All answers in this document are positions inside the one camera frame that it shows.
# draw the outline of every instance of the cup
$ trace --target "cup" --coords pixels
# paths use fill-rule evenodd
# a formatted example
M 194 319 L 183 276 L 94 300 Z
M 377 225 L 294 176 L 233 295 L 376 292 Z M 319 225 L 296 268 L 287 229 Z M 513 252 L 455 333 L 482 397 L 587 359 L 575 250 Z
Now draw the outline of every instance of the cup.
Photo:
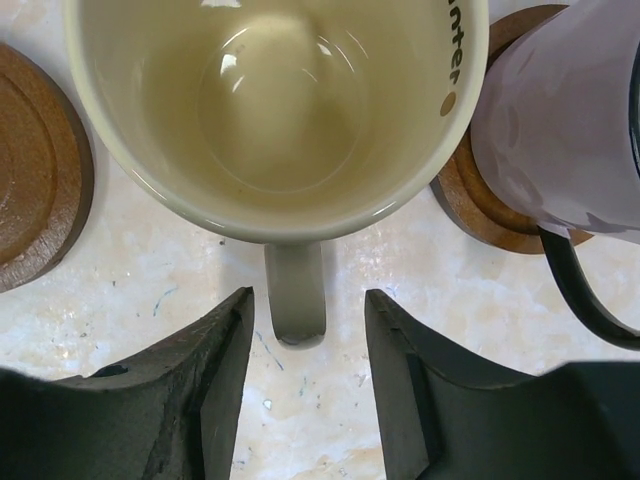
M 482 178 L 538 221 L 555 280 L 596 335 L 640 350 L 598 301 L 567 229 L 640 243 L 640 4 L 582 0 L 493 64 L 471 125 Z
M 425 188 L 480 94 L 485 0 L 66 0 L 69 60 L 122 168 L 265 245 L 275 334 L 325 333 L 320 243 Z

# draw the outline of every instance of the cream handle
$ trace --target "cream handle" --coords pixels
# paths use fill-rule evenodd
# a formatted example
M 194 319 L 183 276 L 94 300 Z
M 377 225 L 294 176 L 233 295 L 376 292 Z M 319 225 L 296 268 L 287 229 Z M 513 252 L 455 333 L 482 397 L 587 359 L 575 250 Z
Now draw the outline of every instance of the cream handle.
M 266 245 L 264 254 L 276 338 L 287 346 L 317 345 L 327 326 L 320 243 Z

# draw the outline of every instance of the mug handle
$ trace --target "mug handle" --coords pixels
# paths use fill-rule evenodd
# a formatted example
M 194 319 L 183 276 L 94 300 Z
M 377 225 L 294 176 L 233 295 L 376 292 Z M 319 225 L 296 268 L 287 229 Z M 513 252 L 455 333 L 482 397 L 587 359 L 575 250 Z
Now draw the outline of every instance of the mug handle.
M 538 231 L 553 278 L 578 320 L 605 342 L 640 350 L 640 331 L 623 324 L 600 303 L 584 276 L 571 240 L 541 227 Z
M 265 245 L 271 322 L 288 347 L 319 344 L 327 328 L 320 243 Z

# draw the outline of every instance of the round wooden coaster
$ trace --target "round wooden coaster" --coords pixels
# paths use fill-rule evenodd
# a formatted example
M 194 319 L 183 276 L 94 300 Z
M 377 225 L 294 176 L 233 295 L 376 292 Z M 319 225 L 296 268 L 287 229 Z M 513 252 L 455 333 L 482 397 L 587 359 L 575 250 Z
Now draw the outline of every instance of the round wooden coaster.
M 487 68 L 491 68 L 515 40 L 565 8 L 566 5 L 527 8 L 494 23 Z M 505 205 L 480 176 L 471 150 L 469 130 L 431 187 L 449 217 L 476 239 L 510 252 L 544 253 L 536 221 Z M 592 235 L 572 231 L 571 237 L 574 245 L 579 245 Z
M 0 44 L 0 292 L 56 266 L 93 198 L 93 159 L 65 94 L 34 63 Z

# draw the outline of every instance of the table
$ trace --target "table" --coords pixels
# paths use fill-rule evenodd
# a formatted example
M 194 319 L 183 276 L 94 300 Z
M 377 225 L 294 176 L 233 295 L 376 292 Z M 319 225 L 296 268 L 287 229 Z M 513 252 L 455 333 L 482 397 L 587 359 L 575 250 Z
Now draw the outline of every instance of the table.
M 491 0 L 492 20 L 543 3 L 552 2 Z M 0 32 L 80 105 L 61 0 L 3 0 Z M 262 248 L 174 215 L 91 134 L 97 183 L 89 221 L 53 272 L 0 295 L 0 364 L 48 379 L 90 375 L 193 322 L 237 287 L 253 285 L 256 330 L 234 480 L 384 478 L 364 336 L 368 288 L 383 289 L 470 350 L 527 373 L 576 359 L 640 360 L 582 327 L 543 257 L 473 240 L 430 190 L 383 222 L 327 245 L 327 337 L 313 350 L 285 350 L 271 330 Z M 602 301 L 640 327 L 640 248 L 596 238 L 578 254 Z

